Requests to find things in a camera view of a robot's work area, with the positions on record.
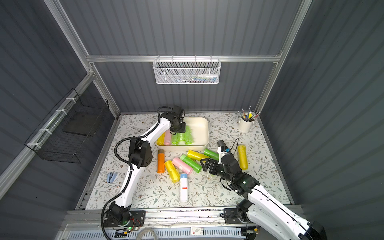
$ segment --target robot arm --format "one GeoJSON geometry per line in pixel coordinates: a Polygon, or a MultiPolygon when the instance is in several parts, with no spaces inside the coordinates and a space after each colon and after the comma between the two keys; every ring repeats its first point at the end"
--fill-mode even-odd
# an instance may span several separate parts
{"type": "Polygon", "coordinates": [[[153,158],[151,146],[168,129],[171,132],[185,132],[185,123],[183,122],[184,110],[182,108],[174,106],[174,108],[171,108],[172,111],[165,112],[161,115],[159,114],[159,109],[159,120],[148,131],[146,131],[140,137],[122,139],[116,144],[115,147],[116,157],[129,164],[130,169],[128,170],[124,179],[123,187],[120,190],[120,193],[109,200],[104,206],[104,209],[110,202],[111,204],[108,211],[106,212],[106,219],[112,220],[116,225],[121,227],[127,226],[129,224],[129,220],[131,218],[129,210],[131,208],[134,191],[137,184],[139,183],[139,179],[142,173],[151,163],[153,158]],[[118,149],[119,144],[127,140],[130,140],[128,161],[118,156],[116,150],[118,149]]]}
{"type": "Polygon", "coordinates": [[[222,140],[218,145],[219,150],[225,151],[220,158],[221,162],[214,159],[202,159],[200,162],[204,171],[228,181],[229,187],[244,197],[237,205],[237,216],[241,221],[256,223],[279,240],[327,239],[325,230],[319,223],[310,223],[290,211],[254,177],[242,172],[228,147],[223,146],[222,140]]]}

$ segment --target rolled trash bag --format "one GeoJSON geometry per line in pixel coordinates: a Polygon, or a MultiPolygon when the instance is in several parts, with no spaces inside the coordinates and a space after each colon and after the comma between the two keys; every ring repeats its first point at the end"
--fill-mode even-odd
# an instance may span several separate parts
{"type": "Polygon", "coordinates": [[[165,162],[164,150],[159,149],[157,151],[157,173],[166,172],[166,167],[164,165],[164,162],[165,162]]]}
{"type": "Polygon", "coordinates": [[[179,140],[179,142],[185,141],[185,133],[178,132],[177,133],[177,139],[179,140]]]}
{"type": "Polygon", "coordinates": [[[204,155],[204,154],[192,151],[192,150],[188,150],[187,156],[189,158],[197,160],[199,162],[201,159],[209,158],[209,156],[207,156],[207,155],[204,155]]]}
{"type": "Polygon", "coordinates": [[[188,164],[186,164],[185,162],[181,161],[180,158],[178,157],[175,157],[173,160],[172,160],[172,163],[173,165],[180,169],[181,171],[183,171],[184,173],[186,174],[190,174],[192,171],[193,171],[193,168],[191,166],[189,166],[188,164]]]}
{"type": "Polygon", "coordinates": [[[188,164],[189,166],[191,166],[195,172],[199,173],[201,171],[201,168],[202,168],[201,165],[196,163],[194,160],[190,159],[189,157],[187,157],[187,155],[185,154],[181,155],[180,159],[186,164],[188,164]]]}
{"type": "Polygon", "coordinates": [[[192,143],[194,143],[190,126],[185,126],[184,139],[186,145],[191,145],[192,143]]]}
{"type": "Polygon", "coordinates": [[[156,144],[158,146],[164,146],[164,137],[165,137],[166,133],[164,132],[156,141],[156,144]]]}
{"type": "Polygon", "coordinates": [[[171,160],[168,160],[164,163],[164,165],[166,166],[166,169],[169,173],[169,178],[170,180],[175,183],[175,182],[178,182],[180,180],[180,173],[178,170],[176,170],[175,166],[173,165],[172,161],[171,160]]]}
{"type": "Polygon", "coordinates": [[[211,151],[209,149],[205,149],[204,150],[204,155],[207,155],[210,158],[215,159],[216,161],[218,161],[218,153],[217,152],[211,151]]]}
{"type": "Polygon", "coordinates": [[[171,138],[170,138],[170,142],[172,143],[172,145],[178,145],[179,144],[179,139],[177,138],[177,133],[175,135],[173,135],[171,133],[171,138]]]}
{"type": "Polygon", "coordinates": [[[165,135],[164,135],[164,145],[171,145],[172,142],[171,142],[171,136],[172,134],[170,133],[170,130],[168,129],[166,132],[165,132],[165,135]]]}
{"type": "Polygon", "coordinates": [[[237,146],[237,152],[239,155],[239,165],[243,170],[248,169],[248,160],[247,160],[247,152],[244,144],[240,144],[237,146]]]}

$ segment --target aluminum frame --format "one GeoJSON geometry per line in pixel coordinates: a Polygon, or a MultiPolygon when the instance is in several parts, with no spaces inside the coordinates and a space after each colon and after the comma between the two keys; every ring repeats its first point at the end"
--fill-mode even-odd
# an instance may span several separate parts
{"type": "Polygon", "coordinates": [[[162,61],[211,61],[212,59],[220,59],[221,62],[274,62],[280,61],[280,55],[191,55],[191,56],[140,56],[140,55],[90,55],[86,59],[93,63],[152,63],[154,59],[161,58],[162,61]]]}
{"type": "MultiPolygon", "coordinates": [[[[93,81],[95,75],[92,71],[90,71],[82,81],[77,85],[75,90],[73,90],[68,97],[63,101],[62,104],[57,109],[64,109],[64,107],[72,101],[70,98],[74,98],[77,93],[81,94],[87,89],[89,84],[93,81]]],[[[45,122],[42,126],[42,129],[47,128],[55,118],[60,114],[59,111],[55,111],[52,116],[45,122]]],[[[42,131],[38,131],[36,135],[31,139],[30,142],[36,141],[43,134],[42,131]]],[[[23,172],[32,158],[36,155],[34,151],[32,151],[28,147],[24,147],[23,150],[17,155],[17,157],[11,162],[11,164],[4,170],[4,172],[0,175],[0,200],[4,196],[4,194],[8,191],[8,189],[12,186],[12,184],[16,181],[19,175],[23,172]]]]}
{"type": "MultiPolygon", "coordinates": [[[[305,218],[301,205],[286,205],[288,209],[297,215],[305,218]]],[[[225,208],[236,206],[222,207],[181,207],[181,208],[160,208],[160,209],[132,209],[146,211],[144,227],[218,227],[226,225],[220,213],[225,208]]],[[[70,210],[61,224],[60,231],[63,230],[97,230],[100,227],[101,210],[70,210]]],[[[246,223],[238,223],[230,226],[245,226],[246,223]]]]}
{"type": "Polygon", "coordinates": [[[263,93],[260,96],[260,99],[257,103],[257,106],[255,108],[255,112],[261,112],[263,110],[263,107],[265,105],[265,102],[271,93],[272,87],[275,84],[275,81],[277,77],[279,76],[280,70],[285,62],[285,59],[287,58],[287,55],[292,47],[293,41],[296,38],[297,33],[299,32],[299,29],[303,23],[304,17],[308,12],[308,9],[312,3],[312,0],[302,0],[300,3],[300,7],[297,11],[297,14],[295,16],[295,19],[291,25],[291,28],[288,31],[287,38],[284,41],[283,47],[281,48],[281,56],[280,61],[276,63],[276,65],[273,67],[271,75],[264,87],[263,93]]]}
{"type": "Polygon", "coordinates": [[[59,0],[44,0],[45,5],[47,5],[49,11],[55,18],[57,24],[63,31],[68,42],[71,44],[73,50],[75,51],[77,57],[81,61],[83,67],[88,72],[92,70],[95,72],[97,79],[93,81],[102,98],[108,100],[109,109],[112,112],[114,117],[117,117],[120,114],[119,107],[117,106],[115,100],[113,99],[111,93],[109,92],[107,86],[105,85],[102,77],[100,76],[96,66],[92,65],[87,59],[88,51],[82,43],[79,35],[77,34],[74,26],[71,23],[71,20],[68,18],[68,15],[65,13],[63,6],[59,0]]]}

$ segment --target vent grille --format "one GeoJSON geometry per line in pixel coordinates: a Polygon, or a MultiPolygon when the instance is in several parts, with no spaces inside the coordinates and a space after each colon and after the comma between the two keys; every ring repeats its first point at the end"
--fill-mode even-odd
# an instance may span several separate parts
{"type": "MultiPolygon", "coordinates": [[[[129,233],[126,237],[114,238],[116,230],[106,230],[108,236],[111,239],[136,239],[140,231],[134,231],[129,233]]],[[[206,238],[206,237],[233,237],[233,238],[245,238],[241,236],[241,229],[236,227],[205,227],[204,235],[191,235],[190,228],[171,228],[162,229],[156,228],[154,231],[159,236],[159,239],[169,239],[170,237],[175,238],[206,238]]],[[[147,232],[144,238],[153,238],[152,233],[147,232]]],[[[89,230],[89,231],[71,231],[68,236],[68,240],[82,240],[82,239],[93,239],[93,240],[105,240],[103,232],[101,230],[89,230]]]]}

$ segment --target mounting plate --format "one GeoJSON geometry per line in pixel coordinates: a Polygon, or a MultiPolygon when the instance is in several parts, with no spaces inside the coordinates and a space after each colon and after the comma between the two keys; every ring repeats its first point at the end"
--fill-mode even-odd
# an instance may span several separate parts
{"type": "MultiPolygon", "coordinates": [[[[135,219],[135,225],[133,225],[133,221],[130,221],[127,227],[139,227],[144,226],[145,213],[146,211],[129,211],[131,213],[131,218],[135,219]]],[[[120,227],[116,223],[113,222],[112,218],[104,221],[104,227],[120,227]]]]}
{"type": "Polygon", "coordinates": [[[224,216],[228,216],[224,217],[225,224],[243,223],[237,216],[237,208],[235,207],[224,209],[224,216]]]}

